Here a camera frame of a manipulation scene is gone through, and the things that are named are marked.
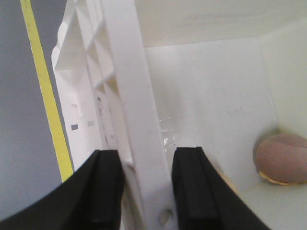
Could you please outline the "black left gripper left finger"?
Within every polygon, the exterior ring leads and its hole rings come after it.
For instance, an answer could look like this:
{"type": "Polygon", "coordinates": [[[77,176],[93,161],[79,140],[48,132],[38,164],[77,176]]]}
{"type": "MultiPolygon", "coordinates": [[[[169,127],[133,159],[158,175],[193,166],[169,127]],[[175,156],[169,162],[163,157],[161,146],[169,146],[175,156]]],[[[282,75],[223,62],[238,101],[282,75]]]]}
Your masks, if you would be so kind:
{"type": "Polygon", "coordinates": [[[2,230],[118,230],[124,173],[117,150],[95,150],[63,184],[1,221],[2,230]]]}

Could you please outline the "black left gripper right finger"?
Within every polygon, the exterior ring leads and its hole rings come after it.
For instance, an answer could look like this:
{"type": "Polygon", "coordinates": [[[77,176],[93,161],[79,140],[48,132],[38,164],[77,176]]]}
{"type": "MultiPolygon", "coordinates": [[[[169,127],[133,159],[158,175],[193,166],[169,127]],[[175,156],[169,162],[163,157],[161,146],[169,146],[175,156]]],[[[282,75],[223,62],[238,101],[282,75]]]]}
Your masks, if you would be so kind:
{"type": "Polygon", "coordinates": [[[179,229],[269,229],[219,175],[201,147],[178,147],[171,177],[179,229]]]}

